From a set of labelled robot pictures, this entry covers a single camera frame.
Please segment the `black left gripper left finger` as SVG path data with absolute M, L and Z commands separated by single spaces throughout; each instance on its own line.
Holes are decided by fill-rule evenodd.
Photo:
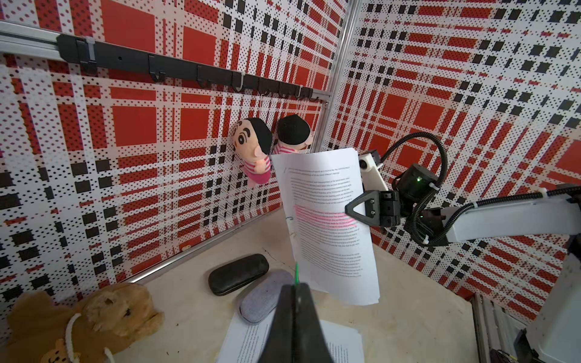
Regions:
M 283 286 L 258 363 L 294 361 L 294 298 L 294 286 Z

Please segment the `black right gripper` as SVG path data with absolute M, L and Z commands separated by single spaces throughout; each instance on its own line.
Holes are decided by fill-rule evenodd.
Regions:
M 397 191 L 365 191 L 345 206 L 345 213 L 367 226 L 391 228 L 401 223 L 401 207 Z

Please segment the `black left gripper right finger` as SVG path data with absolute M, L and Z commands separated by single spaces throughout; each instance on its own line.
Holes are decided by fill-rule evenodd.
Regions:
M 308 284 L 294 287 L 294 361 L 333 362 Z

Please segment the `pink highlighted paper document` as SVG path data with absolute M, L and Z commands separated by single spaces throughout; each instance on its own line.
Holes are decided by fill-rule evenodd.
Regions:
M 271 160 L 300 282 L 349 305 L 378 303 L 370 228 L 345 212 L 363 193 L 357 152 L 276 154 Z

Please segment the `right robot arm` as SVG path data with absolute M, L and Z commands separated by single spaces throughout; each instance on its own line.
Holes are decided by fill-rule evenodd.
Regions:
M 359 159 L 364 192 L 346 205 L 348 216 L 383 229 L 402 225 L 417 244 L 445 247 L 487 237 L 526 234 L 568 236 L 564 265 L 540 313 L 528 326 L 480 296 L 472 300 L 482 362 L 578 362 L 580 360 L 580 188 L 475 201 L 461 207 L 429 208 L 443 186 L 448 159 L 443 143 L 425 132 L 440 155 L 440 172 L 418 164 L 387 184 L 379 170 L 386 154 L 369 151 Z

